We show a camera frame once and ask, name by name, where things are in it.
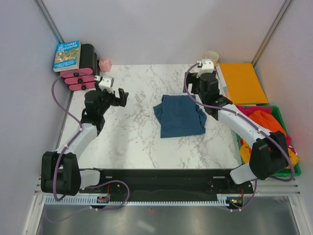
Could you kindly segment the blue t shirt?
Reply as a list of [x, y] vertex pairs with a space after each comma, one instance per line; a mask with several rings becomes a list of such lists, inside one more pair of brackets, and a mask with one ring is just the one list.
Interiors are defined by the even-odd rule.
[[163, 95], [153, 107], [160, 123], [161, 138], [187, 137], [205, 134], [206, 114], [192, 99], [196, 96]]

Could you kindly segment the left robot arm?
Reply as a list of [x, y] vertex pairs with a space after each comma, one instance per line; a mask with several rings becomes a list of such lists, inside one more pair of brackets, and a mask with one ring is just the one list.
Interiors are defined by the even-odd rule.
[[79, 128], [64, 146], [55, 151], [47, 151], [42, 156], [41, 190], [52, 193], [59, 202], [65, 196], [75, 196], [80, 188], [82, 176], [78, 159], [86, 147], [101, 133], [104, 114], [111, 107], [125, 107], [129, 96], [122, 88], [115, 92], [92, 90], [85, 94], [85, 107], [82, 110]]

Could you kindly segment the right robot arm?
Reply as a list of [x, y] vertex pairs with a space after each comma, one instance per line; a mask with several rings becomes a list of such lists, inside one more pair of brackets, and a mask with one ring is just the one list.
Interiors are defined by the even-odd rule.
[[204, 73], [200, 77], [186, 72], [183, 90], [189, 96], [197, 94], [200, 98], [198, 104], [215, 120], [242, 137], [251, 149], [249, 162], [231, 170], [230, 177], [224, 180], [228, 192], [236, 192], [247, 181], [273, 178], [287, 166], [291, 169], [287, 181], [294, 178], [285, 135], [281, 131], [270, 131], [244, 115], [231, 100], [220, 93], [215, 72]]

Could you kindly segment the yellow mug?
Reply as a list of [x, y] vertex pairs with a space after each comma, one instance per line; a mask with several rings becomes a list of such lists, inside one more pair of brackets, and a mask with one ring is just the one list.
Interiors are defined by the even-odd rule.
[[214, 51], [209, 51], [205, 54], [204, 59], [211, 60], [214, 66], [216, 66], [219, 60], [219, 55]]

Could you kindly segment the white board under folder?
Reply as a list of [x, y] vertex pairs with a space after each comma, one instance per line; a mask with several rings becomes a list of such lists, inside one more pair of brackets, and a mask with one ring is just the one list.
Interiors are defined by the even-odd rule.
[[231, 95], [229, 93], [229, 89], [228, 89], [228, 86], [227, 86], [226, 81], [224, 79], [224, 75], [223, 75], [223, 72], [221, 70], [219, 63], [216, 66], [216, 71], [217, 71], [217, 75], [218, 75], [219, 84], [221, 87], [221, 92], [229, 101], [231, 101]]

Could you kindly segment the small pink box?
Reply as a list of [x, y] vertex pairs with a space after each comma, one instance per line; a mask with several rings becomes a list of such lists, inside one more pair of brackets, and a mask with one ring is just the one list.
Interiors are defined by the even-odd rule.
[[101, 72], [110, 72], [112, 68], [110, 59], [100, 59], [98, 62], [98, 66]]

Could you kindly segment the black pink organizer rack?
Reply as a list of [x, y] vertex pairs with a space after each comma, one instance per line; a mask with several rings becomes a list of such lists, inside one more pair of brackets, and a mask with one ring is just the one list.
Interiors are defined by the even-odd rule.
[[95, 87], [94, 77], [99, 75], [98, 59], [94, 46], [82, 44], [78, 69], [62, 71], [60, 75], [71, 91], [87, 90]]

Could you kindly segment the orange folder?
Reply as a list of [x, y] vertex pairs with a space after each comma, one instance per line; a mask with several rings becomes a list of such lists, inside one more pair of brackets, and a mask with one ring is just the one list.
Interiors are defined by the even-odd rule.
[[268, 104], [251, 63], [220, 63], [229, 98], [235, 105]]

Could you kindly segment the magenta t shirt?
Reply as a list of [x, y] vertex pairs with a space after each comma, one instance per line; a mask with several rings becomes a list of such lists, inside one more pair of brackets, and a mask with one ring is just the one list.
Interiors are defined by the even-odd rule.
[[[262, 110], [265, 111], [269, 114], [272, 114], [272, 108], [264, 108], [261, 106], [249, 106], [249, 107], [244, 107], [244, 106], [239, 106], [237, 105], [237, 108], [244, 113], [246, 116], [249, 116], [250, 114], [252, 114], [254, 111], [257, 110]], [[291, 137], [287, 134], [286, 136], [286, 140], [287, 140], [287, 145], [291, 145]]]

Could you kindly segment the blue treehouse book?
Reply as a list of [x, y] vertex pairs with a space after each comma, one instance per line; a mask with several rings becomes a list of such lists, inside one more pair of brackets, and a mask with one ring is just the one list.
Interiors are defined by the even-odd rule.
[[80, 41], [58, 44], [55, 52], [53, 70], [62, 72], [79, 68], [81, 54]]

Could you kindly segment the orange t shirt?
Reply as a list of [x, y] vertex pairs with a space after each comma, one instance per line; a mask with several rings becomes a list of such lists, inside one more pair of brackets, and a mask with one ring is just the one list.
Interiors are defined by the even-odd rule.
[[262, 110], [257, 110], [250, 114], [248, 117], [273, 133], [280, 131], [285, 135], [285, 137], [287, 136], [287, 133], [285, 132], [281, 124], [275, 119], [272, 114], [269, 114]]

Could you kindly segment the yellow t shirt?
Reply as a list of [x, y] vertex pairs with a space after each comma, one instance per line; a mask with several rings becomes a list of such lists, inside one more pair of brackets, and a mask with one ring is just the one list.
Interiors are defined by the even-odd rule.
[[[242, 138], [240, 138], [240, 145], [241, 147], [239, 151], [240, 151], [241, 159], [246, 164], [250, 161], [251, 148]], [[299, 162], [299, 157], [295, 149], [291, 145], [288, 146], [288, 152], [289, 152], [291, 163], [293, 166], [295, 166]]]

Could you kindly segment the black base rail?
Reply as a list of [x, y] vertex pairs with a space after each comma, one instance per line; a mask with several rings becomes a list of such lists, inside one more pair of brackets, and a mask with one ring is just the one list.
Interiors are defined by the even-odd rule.
[[81, 192], [108, 193], [120, 201], [200, 201], [253, 192], [251, 182], [237, 185], [229, 173], [229, 169], [105, 169], [98, 187]]

